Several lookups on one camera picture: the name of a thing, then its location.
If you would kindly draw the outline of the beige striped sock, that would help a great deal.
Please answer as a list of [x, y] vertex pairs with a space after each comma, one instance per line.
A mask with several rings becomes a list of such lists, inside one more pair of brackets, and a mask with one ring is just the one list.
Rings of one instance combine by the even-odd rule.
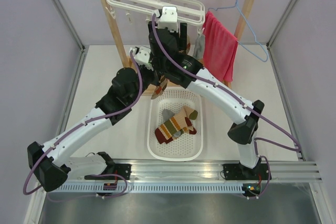
[[186, 125], [181, 128], [181, 133], [182, 134], [187, 133], [187, 134], [190, 134], [190, 135], [195, 135], [197, 133], [197, 130], [193, 126], [191, 120], [189, 118], [185, 117], [185, 123], [186, 123]]
[[189, 118], [193, 124], [198, 117], [198, 111], [183, 106], [179, 113], [175, 114], [172, 118], [158, 126], [155, 131], [155, 137], [159, 144], [168, 144], [176, 138], [173, 138], [174, 133], [181, 131], [181, 128], [186, 125], [185, 117]]

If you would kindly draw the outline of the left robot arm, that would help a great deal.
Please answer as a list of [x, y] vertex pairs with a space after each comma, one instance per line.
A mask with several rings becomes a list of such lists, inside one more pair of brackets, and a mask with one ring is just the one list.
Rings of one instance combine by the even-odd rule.
[[69, 157], [95, 135], [112, 127], [132, 110], [149, 85], [158, 84], [161, 72], [145, 66], [122, 68], [112, 79], [108, 92], [75, 126], [44, 144], [32, 142], [27, 148], [29, 177], [50, 192], [60, 187], [71, 171]]

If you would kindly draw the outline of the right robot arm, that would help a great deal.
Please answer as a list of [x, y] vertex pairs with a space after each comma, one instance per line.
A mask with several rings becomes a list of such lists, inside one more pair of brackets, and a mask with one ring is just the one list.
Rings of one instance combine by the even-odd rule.
[[247, 179], [256, 176], [261, 158], [255, 149], [255, 135], [264, 103], [240, 98], [199, 61], [179, 52], [177, 35], [167, 29], [156, 28], [154, 21], [149, 22], [148, 29], [150, 63], [154, 72], [159, 77], [165, 77], [172, 83], [203, 96], [225, 112], [233, 122], [227, 135], [237, 143], [240, 174]]

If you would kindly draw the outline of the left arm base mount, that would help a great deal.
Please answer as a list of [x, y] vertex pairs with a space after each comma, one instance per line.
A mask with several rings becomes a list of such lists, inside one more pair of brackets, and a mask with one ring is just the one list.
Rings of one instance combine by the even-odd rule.
[[131, 165], [115, 163], [114, 160], [106, 152], [98, 152], [94, 156], [99, 156], [103, 159], [103, 163], [106, 168], [98, 175], [86, 175], [85, 180], [118, 180], [118, 176], [112, 176], [117, 174], [125, 178], [130, 179]]

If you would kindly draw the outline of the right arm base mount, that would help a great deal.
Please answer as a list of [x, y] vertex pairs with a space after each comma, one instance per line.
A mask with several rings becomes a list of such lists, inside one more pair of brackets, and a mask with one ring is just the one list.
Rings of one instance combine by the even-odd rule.
[[269, 163], [265, 157], [259, 158], [254, 168], [247, 168], [241, 163], [223, 164], [221, 176], [226, 181], [243, 182], [241, 196], [247, 200], [259, 199], [272, 179]]

